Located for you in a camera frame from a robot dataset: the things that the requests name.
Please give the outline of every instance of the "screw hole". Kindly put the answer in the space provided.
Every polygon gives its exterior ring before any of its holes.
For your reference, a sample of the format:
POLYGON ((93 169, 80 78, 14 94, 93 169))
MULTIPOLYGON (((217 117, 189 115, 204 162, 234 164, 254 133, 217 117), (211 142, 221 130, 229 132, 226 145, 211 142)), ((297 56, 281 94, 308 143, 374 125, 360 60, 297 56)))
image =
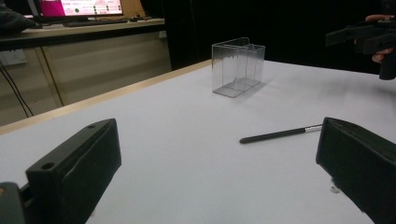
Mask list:
POLYGON ((55 165, 55 163, 49 162, 49 163, 44 164, 43 166, 41 166, 41 169, 42 170, 48 170, 48 169, 52 168, 54 165, 55 165))

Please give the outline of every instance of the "keyboard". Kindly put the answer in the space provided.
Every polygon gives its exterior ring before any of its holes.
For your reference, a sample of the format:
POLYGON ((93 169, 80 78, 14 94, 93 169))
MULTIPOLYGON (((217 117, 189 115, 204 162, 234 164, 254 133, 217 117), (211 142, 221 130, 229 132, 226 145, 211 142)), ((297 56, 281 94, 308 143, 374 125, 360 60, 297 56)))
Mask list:
POLYGON ((126 23, 127 20, 108 20, 108 21, 68 21, 64 22, 64 27, 80 27, 80 26, 95 26, 95 25, 109 25, 117 23, 126 23))

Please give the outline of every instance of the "pen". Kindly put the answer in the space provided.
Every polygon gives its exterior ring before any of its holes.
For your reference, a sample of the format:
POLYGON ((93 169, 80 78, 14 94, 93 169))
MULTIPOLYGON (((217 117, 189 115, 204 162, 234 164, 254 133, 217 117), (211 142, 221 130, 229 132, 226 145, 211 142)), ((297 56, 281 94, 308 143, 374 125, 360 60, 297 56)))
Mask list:
POLYGON ((278 133, 266 133, 266 134, 262 134, 262 135, 242 138, 241 140, 239 140, 239 143, 246 144, 246 143, 258 142, 258 141, 263 141, 263 140, 268 140, 268 139, 273 139, 273 138, 278 138, 278 137, 286 137, 286 136, 295 135, 298 133, 311 133, 311 132, 315 132, 315 131, 320 131, 321 127, 322 127, 322 125, 319 124, 319 125, 309 126, 309 127, 305 127, 305 128, 291 129, 291 130, 278 132, 278 133))

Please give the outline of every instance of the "human hand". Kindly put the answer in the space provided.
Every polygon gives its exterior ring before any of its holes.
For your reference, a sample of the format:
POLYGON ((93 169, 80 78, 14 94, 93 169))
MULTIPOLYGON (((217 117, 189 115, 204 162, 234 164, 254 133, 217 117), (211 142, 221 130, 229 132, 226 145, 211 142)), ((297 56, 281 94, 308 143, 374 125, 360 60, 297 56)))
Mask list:
MULTIPOLYGON (((388 20, 389 18, 393 18, 394 16, 392 15, 370 15, 366 17, 366 21, 380 21, 380 20, 388 20)), ((372 60, 375 63, 382 63, 382 60, 384 60, 385 55, 393 52, 393 48, 391 49, 384 49, 376 54, 373 55, 372 60)))

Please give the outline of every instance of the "transparent plastic box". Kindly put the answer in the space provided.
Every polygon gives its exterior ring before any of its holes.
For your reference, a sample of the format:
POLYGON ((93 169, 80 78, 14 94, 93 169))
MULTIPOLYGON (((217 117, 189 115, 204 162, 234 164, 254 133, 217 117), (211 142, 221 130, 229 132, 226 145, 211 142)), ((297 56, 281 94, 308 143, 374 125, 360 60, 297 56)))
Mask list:
POLYGON ((261 83, 264 56, 247 37, 212 45, 212 91, 236 97, 261 83))

